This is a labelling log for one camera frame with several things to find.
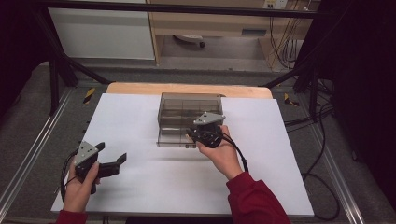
floor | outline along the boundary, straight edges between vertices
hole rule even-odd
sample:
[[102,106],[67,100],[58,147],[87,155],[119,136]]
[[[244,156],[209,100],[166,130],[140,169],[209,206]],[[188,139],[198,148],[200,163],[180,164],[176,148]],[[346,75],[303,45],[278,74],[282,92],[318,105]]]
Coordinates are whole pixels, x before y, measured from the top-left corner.
[[[200,49],[197,45],[185,43],[168,36],[165,39],[162,64],[156,66],[152,62],[132,62],[126,66],[107,64],[98,66],[91,64],[92,70],[103,77],[117,81],[135,82],[177,82],[200,84],[224,84],[257,86],[265,84],[284,71],[271,71],[259,51],[258,41],[253,38],[205,38],[206,47]],[[100,94],[106,91],[106,86],[98,85],[82,74],[77,88],[63,88],[69,94],[69,101],[63,107],[62,115],[56,120],[53,129],[48,130],[46,141],[37,143],[36,138],[41,133],[46,122],[51,121],[50,111],[49,69],[38,67],[31,80],[21,93],[20,100],[10,108],[0,121],[0,150],[2,158],[10,158],[0,163],[0,192],[3,206],[4,192],[14,193],[15,198],[8,199],[13,204],[2,207],[7,210],[4,223],[48,223],[56,218],[50,212],[58,186],[59,170],[64,158],[70,150],[78,146],[78,141],[84,136],[92,113],[100,99]],[[331,83],[323,80],[324,86]],[[282,117],[285,121],[305,118],[306,99],[309,92],[295,94],[292,90],[294,78],[285,81],[272,89],[278,100]],[[95,94],[90,102],[82,103],[87,90],[95,87]],[[328,95],[322,93],[318,98],[320,105],[326,104]],[[359,208],[362,220],[351,220],[347,204],[341,204],[338,217],[328,223],[396,223],[395,211],[389,206],[386,198],[378,189],[364,163],[353,161],[347,140],[338,125],[336,117],[323,119],[326,146],[335,160],[346,185],[350,190],[353,203]],[[317,157],[321,147],[322,131],[318,125],[287,127],[290,143],[295,158],[302,173],[306,171]],[[35,161],[26,162],[26,155],[32,154],[31,147],[38,146],[39,153],[33,155]],[[313,173],[322,179],[335,192],[338,198],[344,196],[337,191],[338,184],[334,182],[332,167],[329,166],[329,156],[322,158]],[[15,174],[21,164],[28,164],[30,172],[20,178],[18,188],[8,189],[10,183],[16,182]],[[307,178],[307,192],[316,214],[331,217],[336,212],[335,200],[326,187],[315,178]],[[110,223],[122,223],[125,217],[110,217]],[[90,221],[99,223],[100,216],[91,216]],[[322,223],[316,217],[293,218],[293,223]]]

clear plastic box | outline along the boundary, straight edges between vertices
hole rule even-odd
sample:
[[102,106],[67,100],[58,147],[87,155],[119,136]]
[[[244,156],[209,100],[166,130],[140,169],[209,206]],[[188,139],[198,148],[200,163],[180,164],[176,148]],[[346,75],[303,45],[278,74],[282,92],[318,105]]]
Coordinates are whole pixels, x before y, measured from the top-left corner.
[[223,114],[220,94],[163,93],[158,112],[157,146],[196,147],[188,138],[187,130],[194,128],[193,121],[205,112]]

gray floor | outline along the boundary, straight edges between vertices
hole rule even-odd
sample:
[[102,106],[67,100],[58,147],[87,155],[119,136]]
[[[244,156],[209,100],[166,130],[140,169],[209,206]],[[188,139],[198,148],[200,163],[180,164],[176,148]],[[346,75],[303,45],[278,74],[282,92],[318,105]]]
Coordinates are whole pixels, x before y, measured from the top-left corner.
[[[144,63],[144,65],[129,68],[112,66],[111,68],[94,67],[93,70],[103,77],[117,81],[247,86],[264,84],[279,76],[278,73],[269,73],[268,68],[265,68],[262,55],[257,51],[258,43],[254,39],[206,38],[205,51],[192,44],[179,42],[172,37],[168,37],[165,41],[167,45],[163,50],[163,64],[160,66]],[[231,49],[229,46],[235,46],[236,49]],[[106,86],[96,85],[96,91],[90,103],[84,105],[82,101],[92,81],[83,75],[78,76],[81,78],[80,85],[72,89],[70,101],[18,196],[9,208],[6,220],[23,217],[33,218],[37,220],[37,223],[45,223],[56,218],[56,215],[50,212],[50,207],[55,198],[53,192],[58,186],[63,161],[78,146],[78,141],[82,139],[83,130],[89,125],[87,121],[91,119],[100,94],[106,91]],[[284,104],[284,93],[288,93],[292,101],[299,100],[292,91],[292,84],[293,79],[273,89],[273,95],[278,100],[284,120],[305,117],[300,106]],[[21,93],[21,99],[1,119],[0,150],[2,158],[8,158],[8,160],[0,163],[0,169],[3,171],[0,174],[0,192],[6,190],[9,181],[39,135],[40,129],[48,118],[49,105],[49,70],[48,67],[42,66],[34,71],[32,78]],[[396,223],[395,212],[375,184],[366,165],[351,159],[350,149],[337,119],[327,117],[323,122],[326,142],[342,170],[365,222]],[[290,132],[289,137],[299,168],[304,172],[318,155],[312,129],[305,127]],[[323,161],[319,162],[313,173],[332,186],[332,180]],[[331,216],[335,211],[335,205],[329,191],[311,178],[306,180],[306,188],[316,214],[324,217]],[[99,216],[91,216],[91,220],[100,219]],[[124,217],[110,218],[113,222],[123,219]],[[315,217],[292,221],[294,223],[324,222]],[[329,223],[349,223],[349,221],[342,210],[340,216]]]

white sheet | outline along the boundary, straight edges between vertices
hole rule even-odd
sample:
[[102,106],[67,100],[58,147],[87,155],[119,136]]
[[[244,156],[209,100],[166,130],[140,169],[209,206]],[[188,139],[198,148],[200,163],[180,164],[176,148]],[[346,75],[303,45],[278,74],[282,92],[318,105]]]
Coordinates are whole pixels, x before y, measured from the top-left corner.
[[[106,143],[99,162],[127,152],[120,174],[103,178],[87,212],[123,215],[231,214],[227,179],[198,149],[157,147],[160,95],[103,94],[84,140]],[[224,124],[253,178],[289,216],[313,216],[276,100],[222,98]],[[51,211],[63,207],[60,195]]]

cabinet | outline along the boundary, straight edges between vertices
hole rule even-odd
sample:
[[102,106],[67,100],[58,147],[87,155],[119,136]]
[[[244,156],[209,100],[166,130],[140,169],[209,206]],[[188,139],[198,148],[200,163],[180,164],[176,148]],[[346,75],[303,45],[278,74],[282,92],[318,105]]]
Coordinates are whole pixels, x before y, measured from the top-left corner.
[[[264,0],[219,0],[219,1],[197,1],[197,0],[147,0],[148,4],[172,4],[193,5],[212,7],[252,7],[262,8]],[[303,10],[310,1],[289,0],[286,8]],[[318,3],[313,3],[310,9],[318,8]],[[229,15],[203,15],[182,13],[149,13],[151,38],[153,40],[154,54],[157,64],[161,62],[161,51],[163,37],[165,35],[201,35],[201,36],[246,36],[258,38],[262,52],[268,65],[274,67],[277,64],[274,50],[271,46],[270,19],[264,17],[229,16]],[[273,37],[276,46],[283,46],[285,34],[291,28],[289,18],[274,18]],[[296,40],[304,40],[312,20],[300,20],[299,25],[292,37]],[[256,30],[258,35],[245,35],[244,30]]]

